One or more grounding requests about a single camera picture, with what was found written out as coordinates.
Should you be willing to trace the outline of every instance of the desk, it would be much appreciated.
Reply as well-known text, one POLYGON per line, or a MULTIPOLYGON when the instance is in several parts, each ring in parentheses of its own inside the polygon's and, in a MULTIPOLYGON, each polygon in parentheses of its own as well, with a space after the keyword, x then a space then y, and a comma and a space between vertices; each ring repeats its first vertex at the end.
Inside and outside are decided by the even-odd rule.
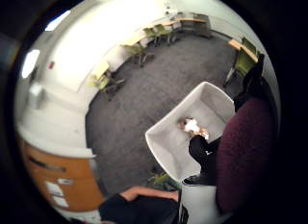
POLYGON ((191 22, 199 22, 199 23, 205 23, 206 20, 203 19, 194 19, 194 18, 175 18, 176 21, 191 21, 191 22))
POLYGON ((174 25, 177 22, 178 21, 176 21, 176 20, 171 20, 171 21, 163 22, 162 25, 164 25, 164 26, 171 26, 172 27, 172 25, 174 25))
POLYGON ((134 35, 133 37, 130 37, 128 40, 122 42, 122 45, 134 45, 138 42, 140 42, 142 39, 146 38, 146 35, 134 35))
POLYGON ((91 75, 95 75, 99 79, 103 74, 107 72, 109 65, 106 61, 102 61, 94 67, 94 70, 91 72, 91 75))
POLYGON ((241 43, 239 43, 237 40, 235 39, 231 39, 228 44, 232 47, 235 48, 236 50, 240 50, 241 48, 243 48, 243 50, 246 52, 246 54, 253 59, 255 62, 258 62, 258 58, 255 54, 253 54, 249 49, 247 49, 245 46, 243 46, 241 43))

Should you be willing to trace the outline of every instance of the gray carpet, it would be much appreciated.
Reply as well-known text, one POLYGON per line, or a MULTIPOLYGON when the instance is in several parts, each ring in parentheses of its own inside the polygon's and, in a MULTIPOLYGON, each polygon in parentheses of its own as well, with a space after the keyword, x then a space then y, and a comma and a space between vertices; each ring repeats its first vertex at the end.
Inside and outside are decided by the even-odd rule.
MULTIPOLYGON (((87 115, 88 147, 97 155, 100 184, 109 194, 140 185, 155 166, 144 138, 145 131, 172 110, 193 88, 208 81, 222 88, 235 59, 226 40, 181 35, 170 47, 148 47, 155 55, 144 68, 126 62, 116 73, 125 85, 108 102, 98 93, 87 115)), ((240 90, 235 79, 226 92, 240 90)))

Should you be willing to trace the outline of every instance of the white armchair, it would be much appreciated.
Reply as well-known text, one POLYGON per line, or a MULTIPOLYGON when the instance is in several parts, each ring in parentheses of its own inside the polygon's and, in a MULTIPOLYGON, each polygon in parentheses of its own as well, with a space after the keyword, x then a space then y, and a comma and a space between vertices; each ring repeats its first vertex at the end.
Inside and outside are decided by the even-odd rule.
POLYGON ((221 136, 225 124, 234 115, 232 99, 218 87, 203 82, 183 101, 145 133, 152 154, 175 181, 200 172, 200 165, 189 154, 189 137, 177 127, 181 117, 194 117, 208 129, 210 139, 221 136))

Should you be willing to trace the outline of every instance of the white paper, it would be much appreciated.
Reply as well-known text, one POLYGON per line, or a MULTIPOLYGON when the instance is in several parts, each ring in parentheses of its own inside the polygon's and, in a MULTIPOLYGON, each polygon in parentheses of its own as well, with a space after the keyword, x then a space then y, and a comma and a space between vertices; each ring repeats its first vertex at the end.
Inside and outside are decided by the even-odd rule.
POLYGON ((66 202, 66 200, 62 197, 57 197, 57 196, 52 196, 52 198, 55 200, 56 204, 58 206, 61 206, 61 207, 68 207, 68 204, 66 202))
POLYGON ((64 193, 62 192, 61 188, 57 184, 53 184, 50 182, 45 182, 47 190, 49 193, 57 195, 57 196, 64 196, 64 193))

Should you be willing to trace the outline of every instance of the orange panel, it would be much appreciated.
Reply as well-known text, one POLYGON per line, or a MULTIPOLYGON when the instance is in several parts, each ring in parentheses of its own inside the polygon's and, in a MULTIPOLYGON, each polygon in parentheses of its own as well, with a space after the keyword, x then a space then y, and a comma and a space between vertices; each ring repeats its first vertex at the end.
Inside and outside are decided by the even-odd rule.
POLYGON ((87 212, 96 210, 103 202, 103 196, 93 178, 88 159, 49 155, 30 146, 21 138, 18 143, 31 178, 49 204, 70 212, 87 212), (59 184, 58 179, 71 180, 72 184, 59 184), (68 208, 56 204, 45 182, 57 184, 61 188, 68 208))

